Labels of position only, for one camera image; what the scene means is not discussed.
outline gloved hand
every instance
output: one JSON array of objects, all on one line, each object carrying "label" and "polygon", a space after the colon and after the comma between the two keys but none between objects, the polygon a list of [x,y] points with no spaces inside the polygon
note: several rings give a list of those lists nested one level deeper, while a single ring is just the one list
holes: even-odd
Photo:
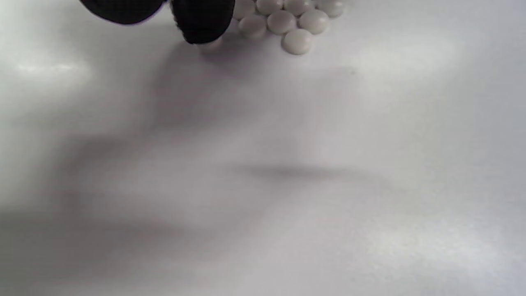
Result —
[{"label": "gloved hand", "polygon": [[235,0],[80,0],[93,14],[110,22],[133,25],[153,16],[170,1],[171,11],[188,43],[203,44],[219,38],[234,13]]}]

